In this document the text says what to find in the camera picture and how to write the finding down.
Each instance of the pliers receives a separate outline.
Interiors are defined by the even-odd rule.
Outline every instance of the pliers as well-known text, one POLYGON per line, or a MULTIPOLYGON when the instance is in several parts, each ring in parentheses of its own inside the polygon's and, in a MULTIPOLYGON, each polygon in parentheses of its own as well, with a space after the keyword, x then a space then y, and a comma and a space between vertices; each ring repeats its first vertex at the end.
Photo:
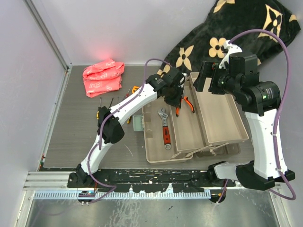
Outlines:
MULTIPOLYGON (((188 97, 187 96, 184 96, 184 93, 183 93, 183 95, 182 95, 182 97, 181 97, 181 103, 182 103, 182 100, 184 99, 184 101, 189 105, 189 107, 190 107, 190 109, 191 109, 191 112, 195 112, 195 108, 194 108, 194 106, 191 104, 191 102, 188 100, 188 97)), ((177 107, 176 108, 176 116, 177 117, 179 117, 179 110, 180 110, 180 108, 179 107, 177 107)))

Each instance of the wall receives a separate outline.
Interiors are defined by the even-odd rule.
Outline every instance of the wall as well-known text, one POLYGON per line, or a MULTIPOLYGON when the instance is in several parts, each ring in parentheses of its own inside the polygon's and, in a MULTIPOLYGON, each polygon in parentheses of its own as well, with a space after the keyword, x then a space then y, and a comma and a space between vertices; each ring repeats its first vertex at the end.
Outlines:
MULTIPOLYGON (((301 0, 281 0, 284 6, 289 8, 303 28, 303 2, 301 0)), ((286 165, 289 169, 295 171, 296 179, 291 181, 297 193, 297 200, 286 201, 287 213, 292 226, 302 225, 303 210, 303 72, 302 72, 302 53, 303 53, 303 32, 295 38, 288 47, 292 60, 292 78, 290 91, 280 118, 281 141, 283 155, 286 165)), ((281 91, 284 91, 286 79, 286 61, 283 53, 267 62, 261 67, 261 78, 263 80, 272 80, 277 83, 281 91)), ((283 188, 283 193, 290 196, 287 187, 283 188)))
POLYGON ((52 21, 73 65, 112 57, 127 64, 164 58, 206 18, 214 0, 34 0, 52 21))
POLYGON ((0 226, 38 165, 64 70, 21 0, 0 2, 0 226))

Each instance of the wire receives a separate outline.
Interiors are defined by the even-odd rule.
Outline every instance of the wire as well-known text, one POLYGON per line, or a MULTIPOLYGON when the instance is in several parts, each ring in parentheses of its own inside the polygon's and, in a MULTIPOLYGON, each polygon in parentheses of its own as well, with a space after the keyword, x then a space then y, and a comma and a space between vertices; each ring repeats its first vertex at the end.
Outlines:
POLYGON ((263 29, 252 29, 252 30, 248 30, 248 31, 242 32, 242 33, 236 35, 234 38, 232 38, 229 41, 229 43, 231 44, 236 39, 238 39, 238 38, 240 38, 240 37, 242 37, 244 35, 247 35, 249 33, 265 33, 265 34, 270 35, 271 37, 275 38, 278 41, 278 43, 281 45, 281 47, 282 47, 282 49, 284 51, 285 57, 286 57, 286 63, 287 63, 286 83, 285 83, 284 94, 283 94, 280 106, 279 106, 279 108, 278 108, 278 110, 276 112, 276 116, 275 116, 275 120, 274 120, 273 141, 274 141, 274 151, 275 151, 277 170, 280 173, 280 175, 281 175, 282 179, 284 180, 285 184, 289 188, 289 190, 290 190, 290 192, 292 194, 292 197, 288 197, 288 196, 282 195, 282 194, 280 194, 280 193, 278 193, 276 191, 273 191, 272 189, 269 189, 269 191, 272 192, 273 194, 276 194, 276 195, 284 198, 284 199, 295 200, 297 198, 297 196, 296 196, 296 194, 294 192, 294 189, 292 188, 292 186, 289 183, 289 181, 287 180, 287 178, 284 176, 284 173, 281 171, 281 163, 280 163, 280 158, 279 158, 278 142, 277 142, 277 138, 276 138, 276 133, 277 133, 277 127, 278 127, 279 119, 280 119, 281 112, 282 112, 283 107, 284 107, 284 103, 285 103, 285 100, 286 100, 286 97, 287 97, 287 94, 288 94, 288 91, 289 91, 289 85, 290 85, 291 63, 290 63, 289 53, 288 53, 287 47, 285 46, 284 42, 277 35, 275 35, 272 32, 269 32, 267 30, 263 30, 263 29))
POLYGON ((220 195, 218 201, 216 202, 217 204, 219 204, 219 202, 221 201, 223 195, 224 195, 224 194, 226 193, 226 191, 227 191, 228 179, 225 179, 225 180, 226 180, 226 181, 225 181, 225 185, 224 185, 224 187, 223 187, 223 191, 222 191, 222 193, 221 193, 221 195, 220 195))
POLYGON ((94 180, 94 182, 96 182, 97 184, 100 184, 104 187, 107 187, 107 188, 111 188, 111 190, 109 190, 107 193, 105 193, 103 196, 101 196, 100 198, 96 199, 96 200, 93 200, 91 201, 90 203, 95 203, 95 202, 98 202, 100 201, 101 199, 103 199, 105 196, 107 196, 108 194, 110 194, 111 192, 113 192, 115 189, 116 189, 116 186, 115 185, 108 185, 108 184, 104 184, 104 183, 101 183, 100 181, 98 181, 94 176, 93 174, 91 173, 91 170, 90 170, 90 157, 91 155, 93 154, 93 151, 94 149, 99 146, 99 150, 102 149, 102 132, 103 132, 103 128, 104 128, 104 125, 106 123, 106 121, 112 117, 115 113, 119 112, 123 107, 127 106, 128 104, 130 104, 132 101, 134 101, 143 91, 144 89, 144 85, 145 85, 145 81, 146 81, 146 74, 147 74, 147 64, 150 62, 150 61, 161 61, 167 65, 169 65, 170 67, 172 67, 168 62, 164 61, 164 60, 161 60, 161 59, 158 59, 158 58, 151 58, 149 60, 146 61, 145 65, 144 65, 144 75, 143 75, 143 83, 142 83, 142 86, 141 88, 139 89, 139 92, 138 94, 136 94, 133 98, 131 98, 129 101, 127 101, 126 103, 124 103, 123 105, 121 105, 119 108, 117 108, 116 110, 114 110, 113 112, 111 112, 104 120, 103 122, 101 123, 101 126, 100 126, 100 137, 99 137, 99 142, 96 143, 89 151, 89 155, 88 155, 88 160, 87 160, 87 166, 88 166, 88 171, 89 171, 89 175, 90 177, 94 180))

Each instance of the red cloth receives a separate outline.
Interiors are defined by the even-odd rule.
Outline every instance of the red cloth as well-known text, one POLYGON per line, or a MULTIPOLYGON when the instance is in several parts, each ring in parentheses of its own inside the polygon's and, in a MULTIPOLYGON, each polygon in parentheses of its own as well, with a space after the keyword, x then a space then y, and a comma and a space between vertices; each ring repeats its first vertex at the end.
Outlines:
POLYGON ((124 72, 124 63, 107 59, 87 67, 83 72, 86 95, 90 98, 109 91, 119 90, 124 72))

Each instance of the toolbox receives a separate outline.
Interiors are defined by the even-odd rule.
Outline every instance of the toolbox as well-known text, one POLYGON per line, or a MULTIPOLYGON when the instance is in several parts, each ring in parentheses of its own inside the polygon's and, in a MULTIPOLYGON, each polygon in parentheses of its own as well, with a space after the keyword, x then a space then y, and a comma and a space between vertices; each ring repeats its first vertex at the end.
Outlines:
POLYGON ((134 116, 134 129, 144 131, 146 159, 149 163, 168 164, 209 155, 235 155, 240 152, 238 143, 247 140, 248 134, 231 95, 212 95, 208 92, 210 80, 206 80, 203 92, 196 92, 193 83, 199 73, 191 73, 184 83, 184 95, 193 104, 193 113, 182 102, 178 117, 176 108, 167 105, 164 98, 147 104, 143 114, 134 116), (165 149, 162 120, 158 110, 164 107, 169 113, 171 149, 165 149))

